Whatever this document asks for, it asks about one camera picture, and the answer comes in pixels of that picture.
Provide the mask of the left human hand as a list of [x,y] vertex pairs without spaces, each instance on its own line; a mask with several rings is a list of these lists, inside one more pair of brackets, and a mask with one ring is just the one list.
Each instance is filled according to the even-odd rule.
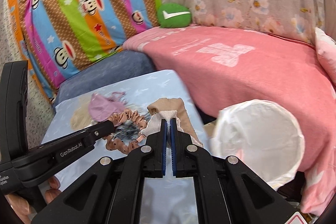
[[41,211],[61,192],[60,181],[52,176],[43,183],[42,188],[40,186],[24,188],[5,195],[5,198],[23,223],[31,223],[33,213]]

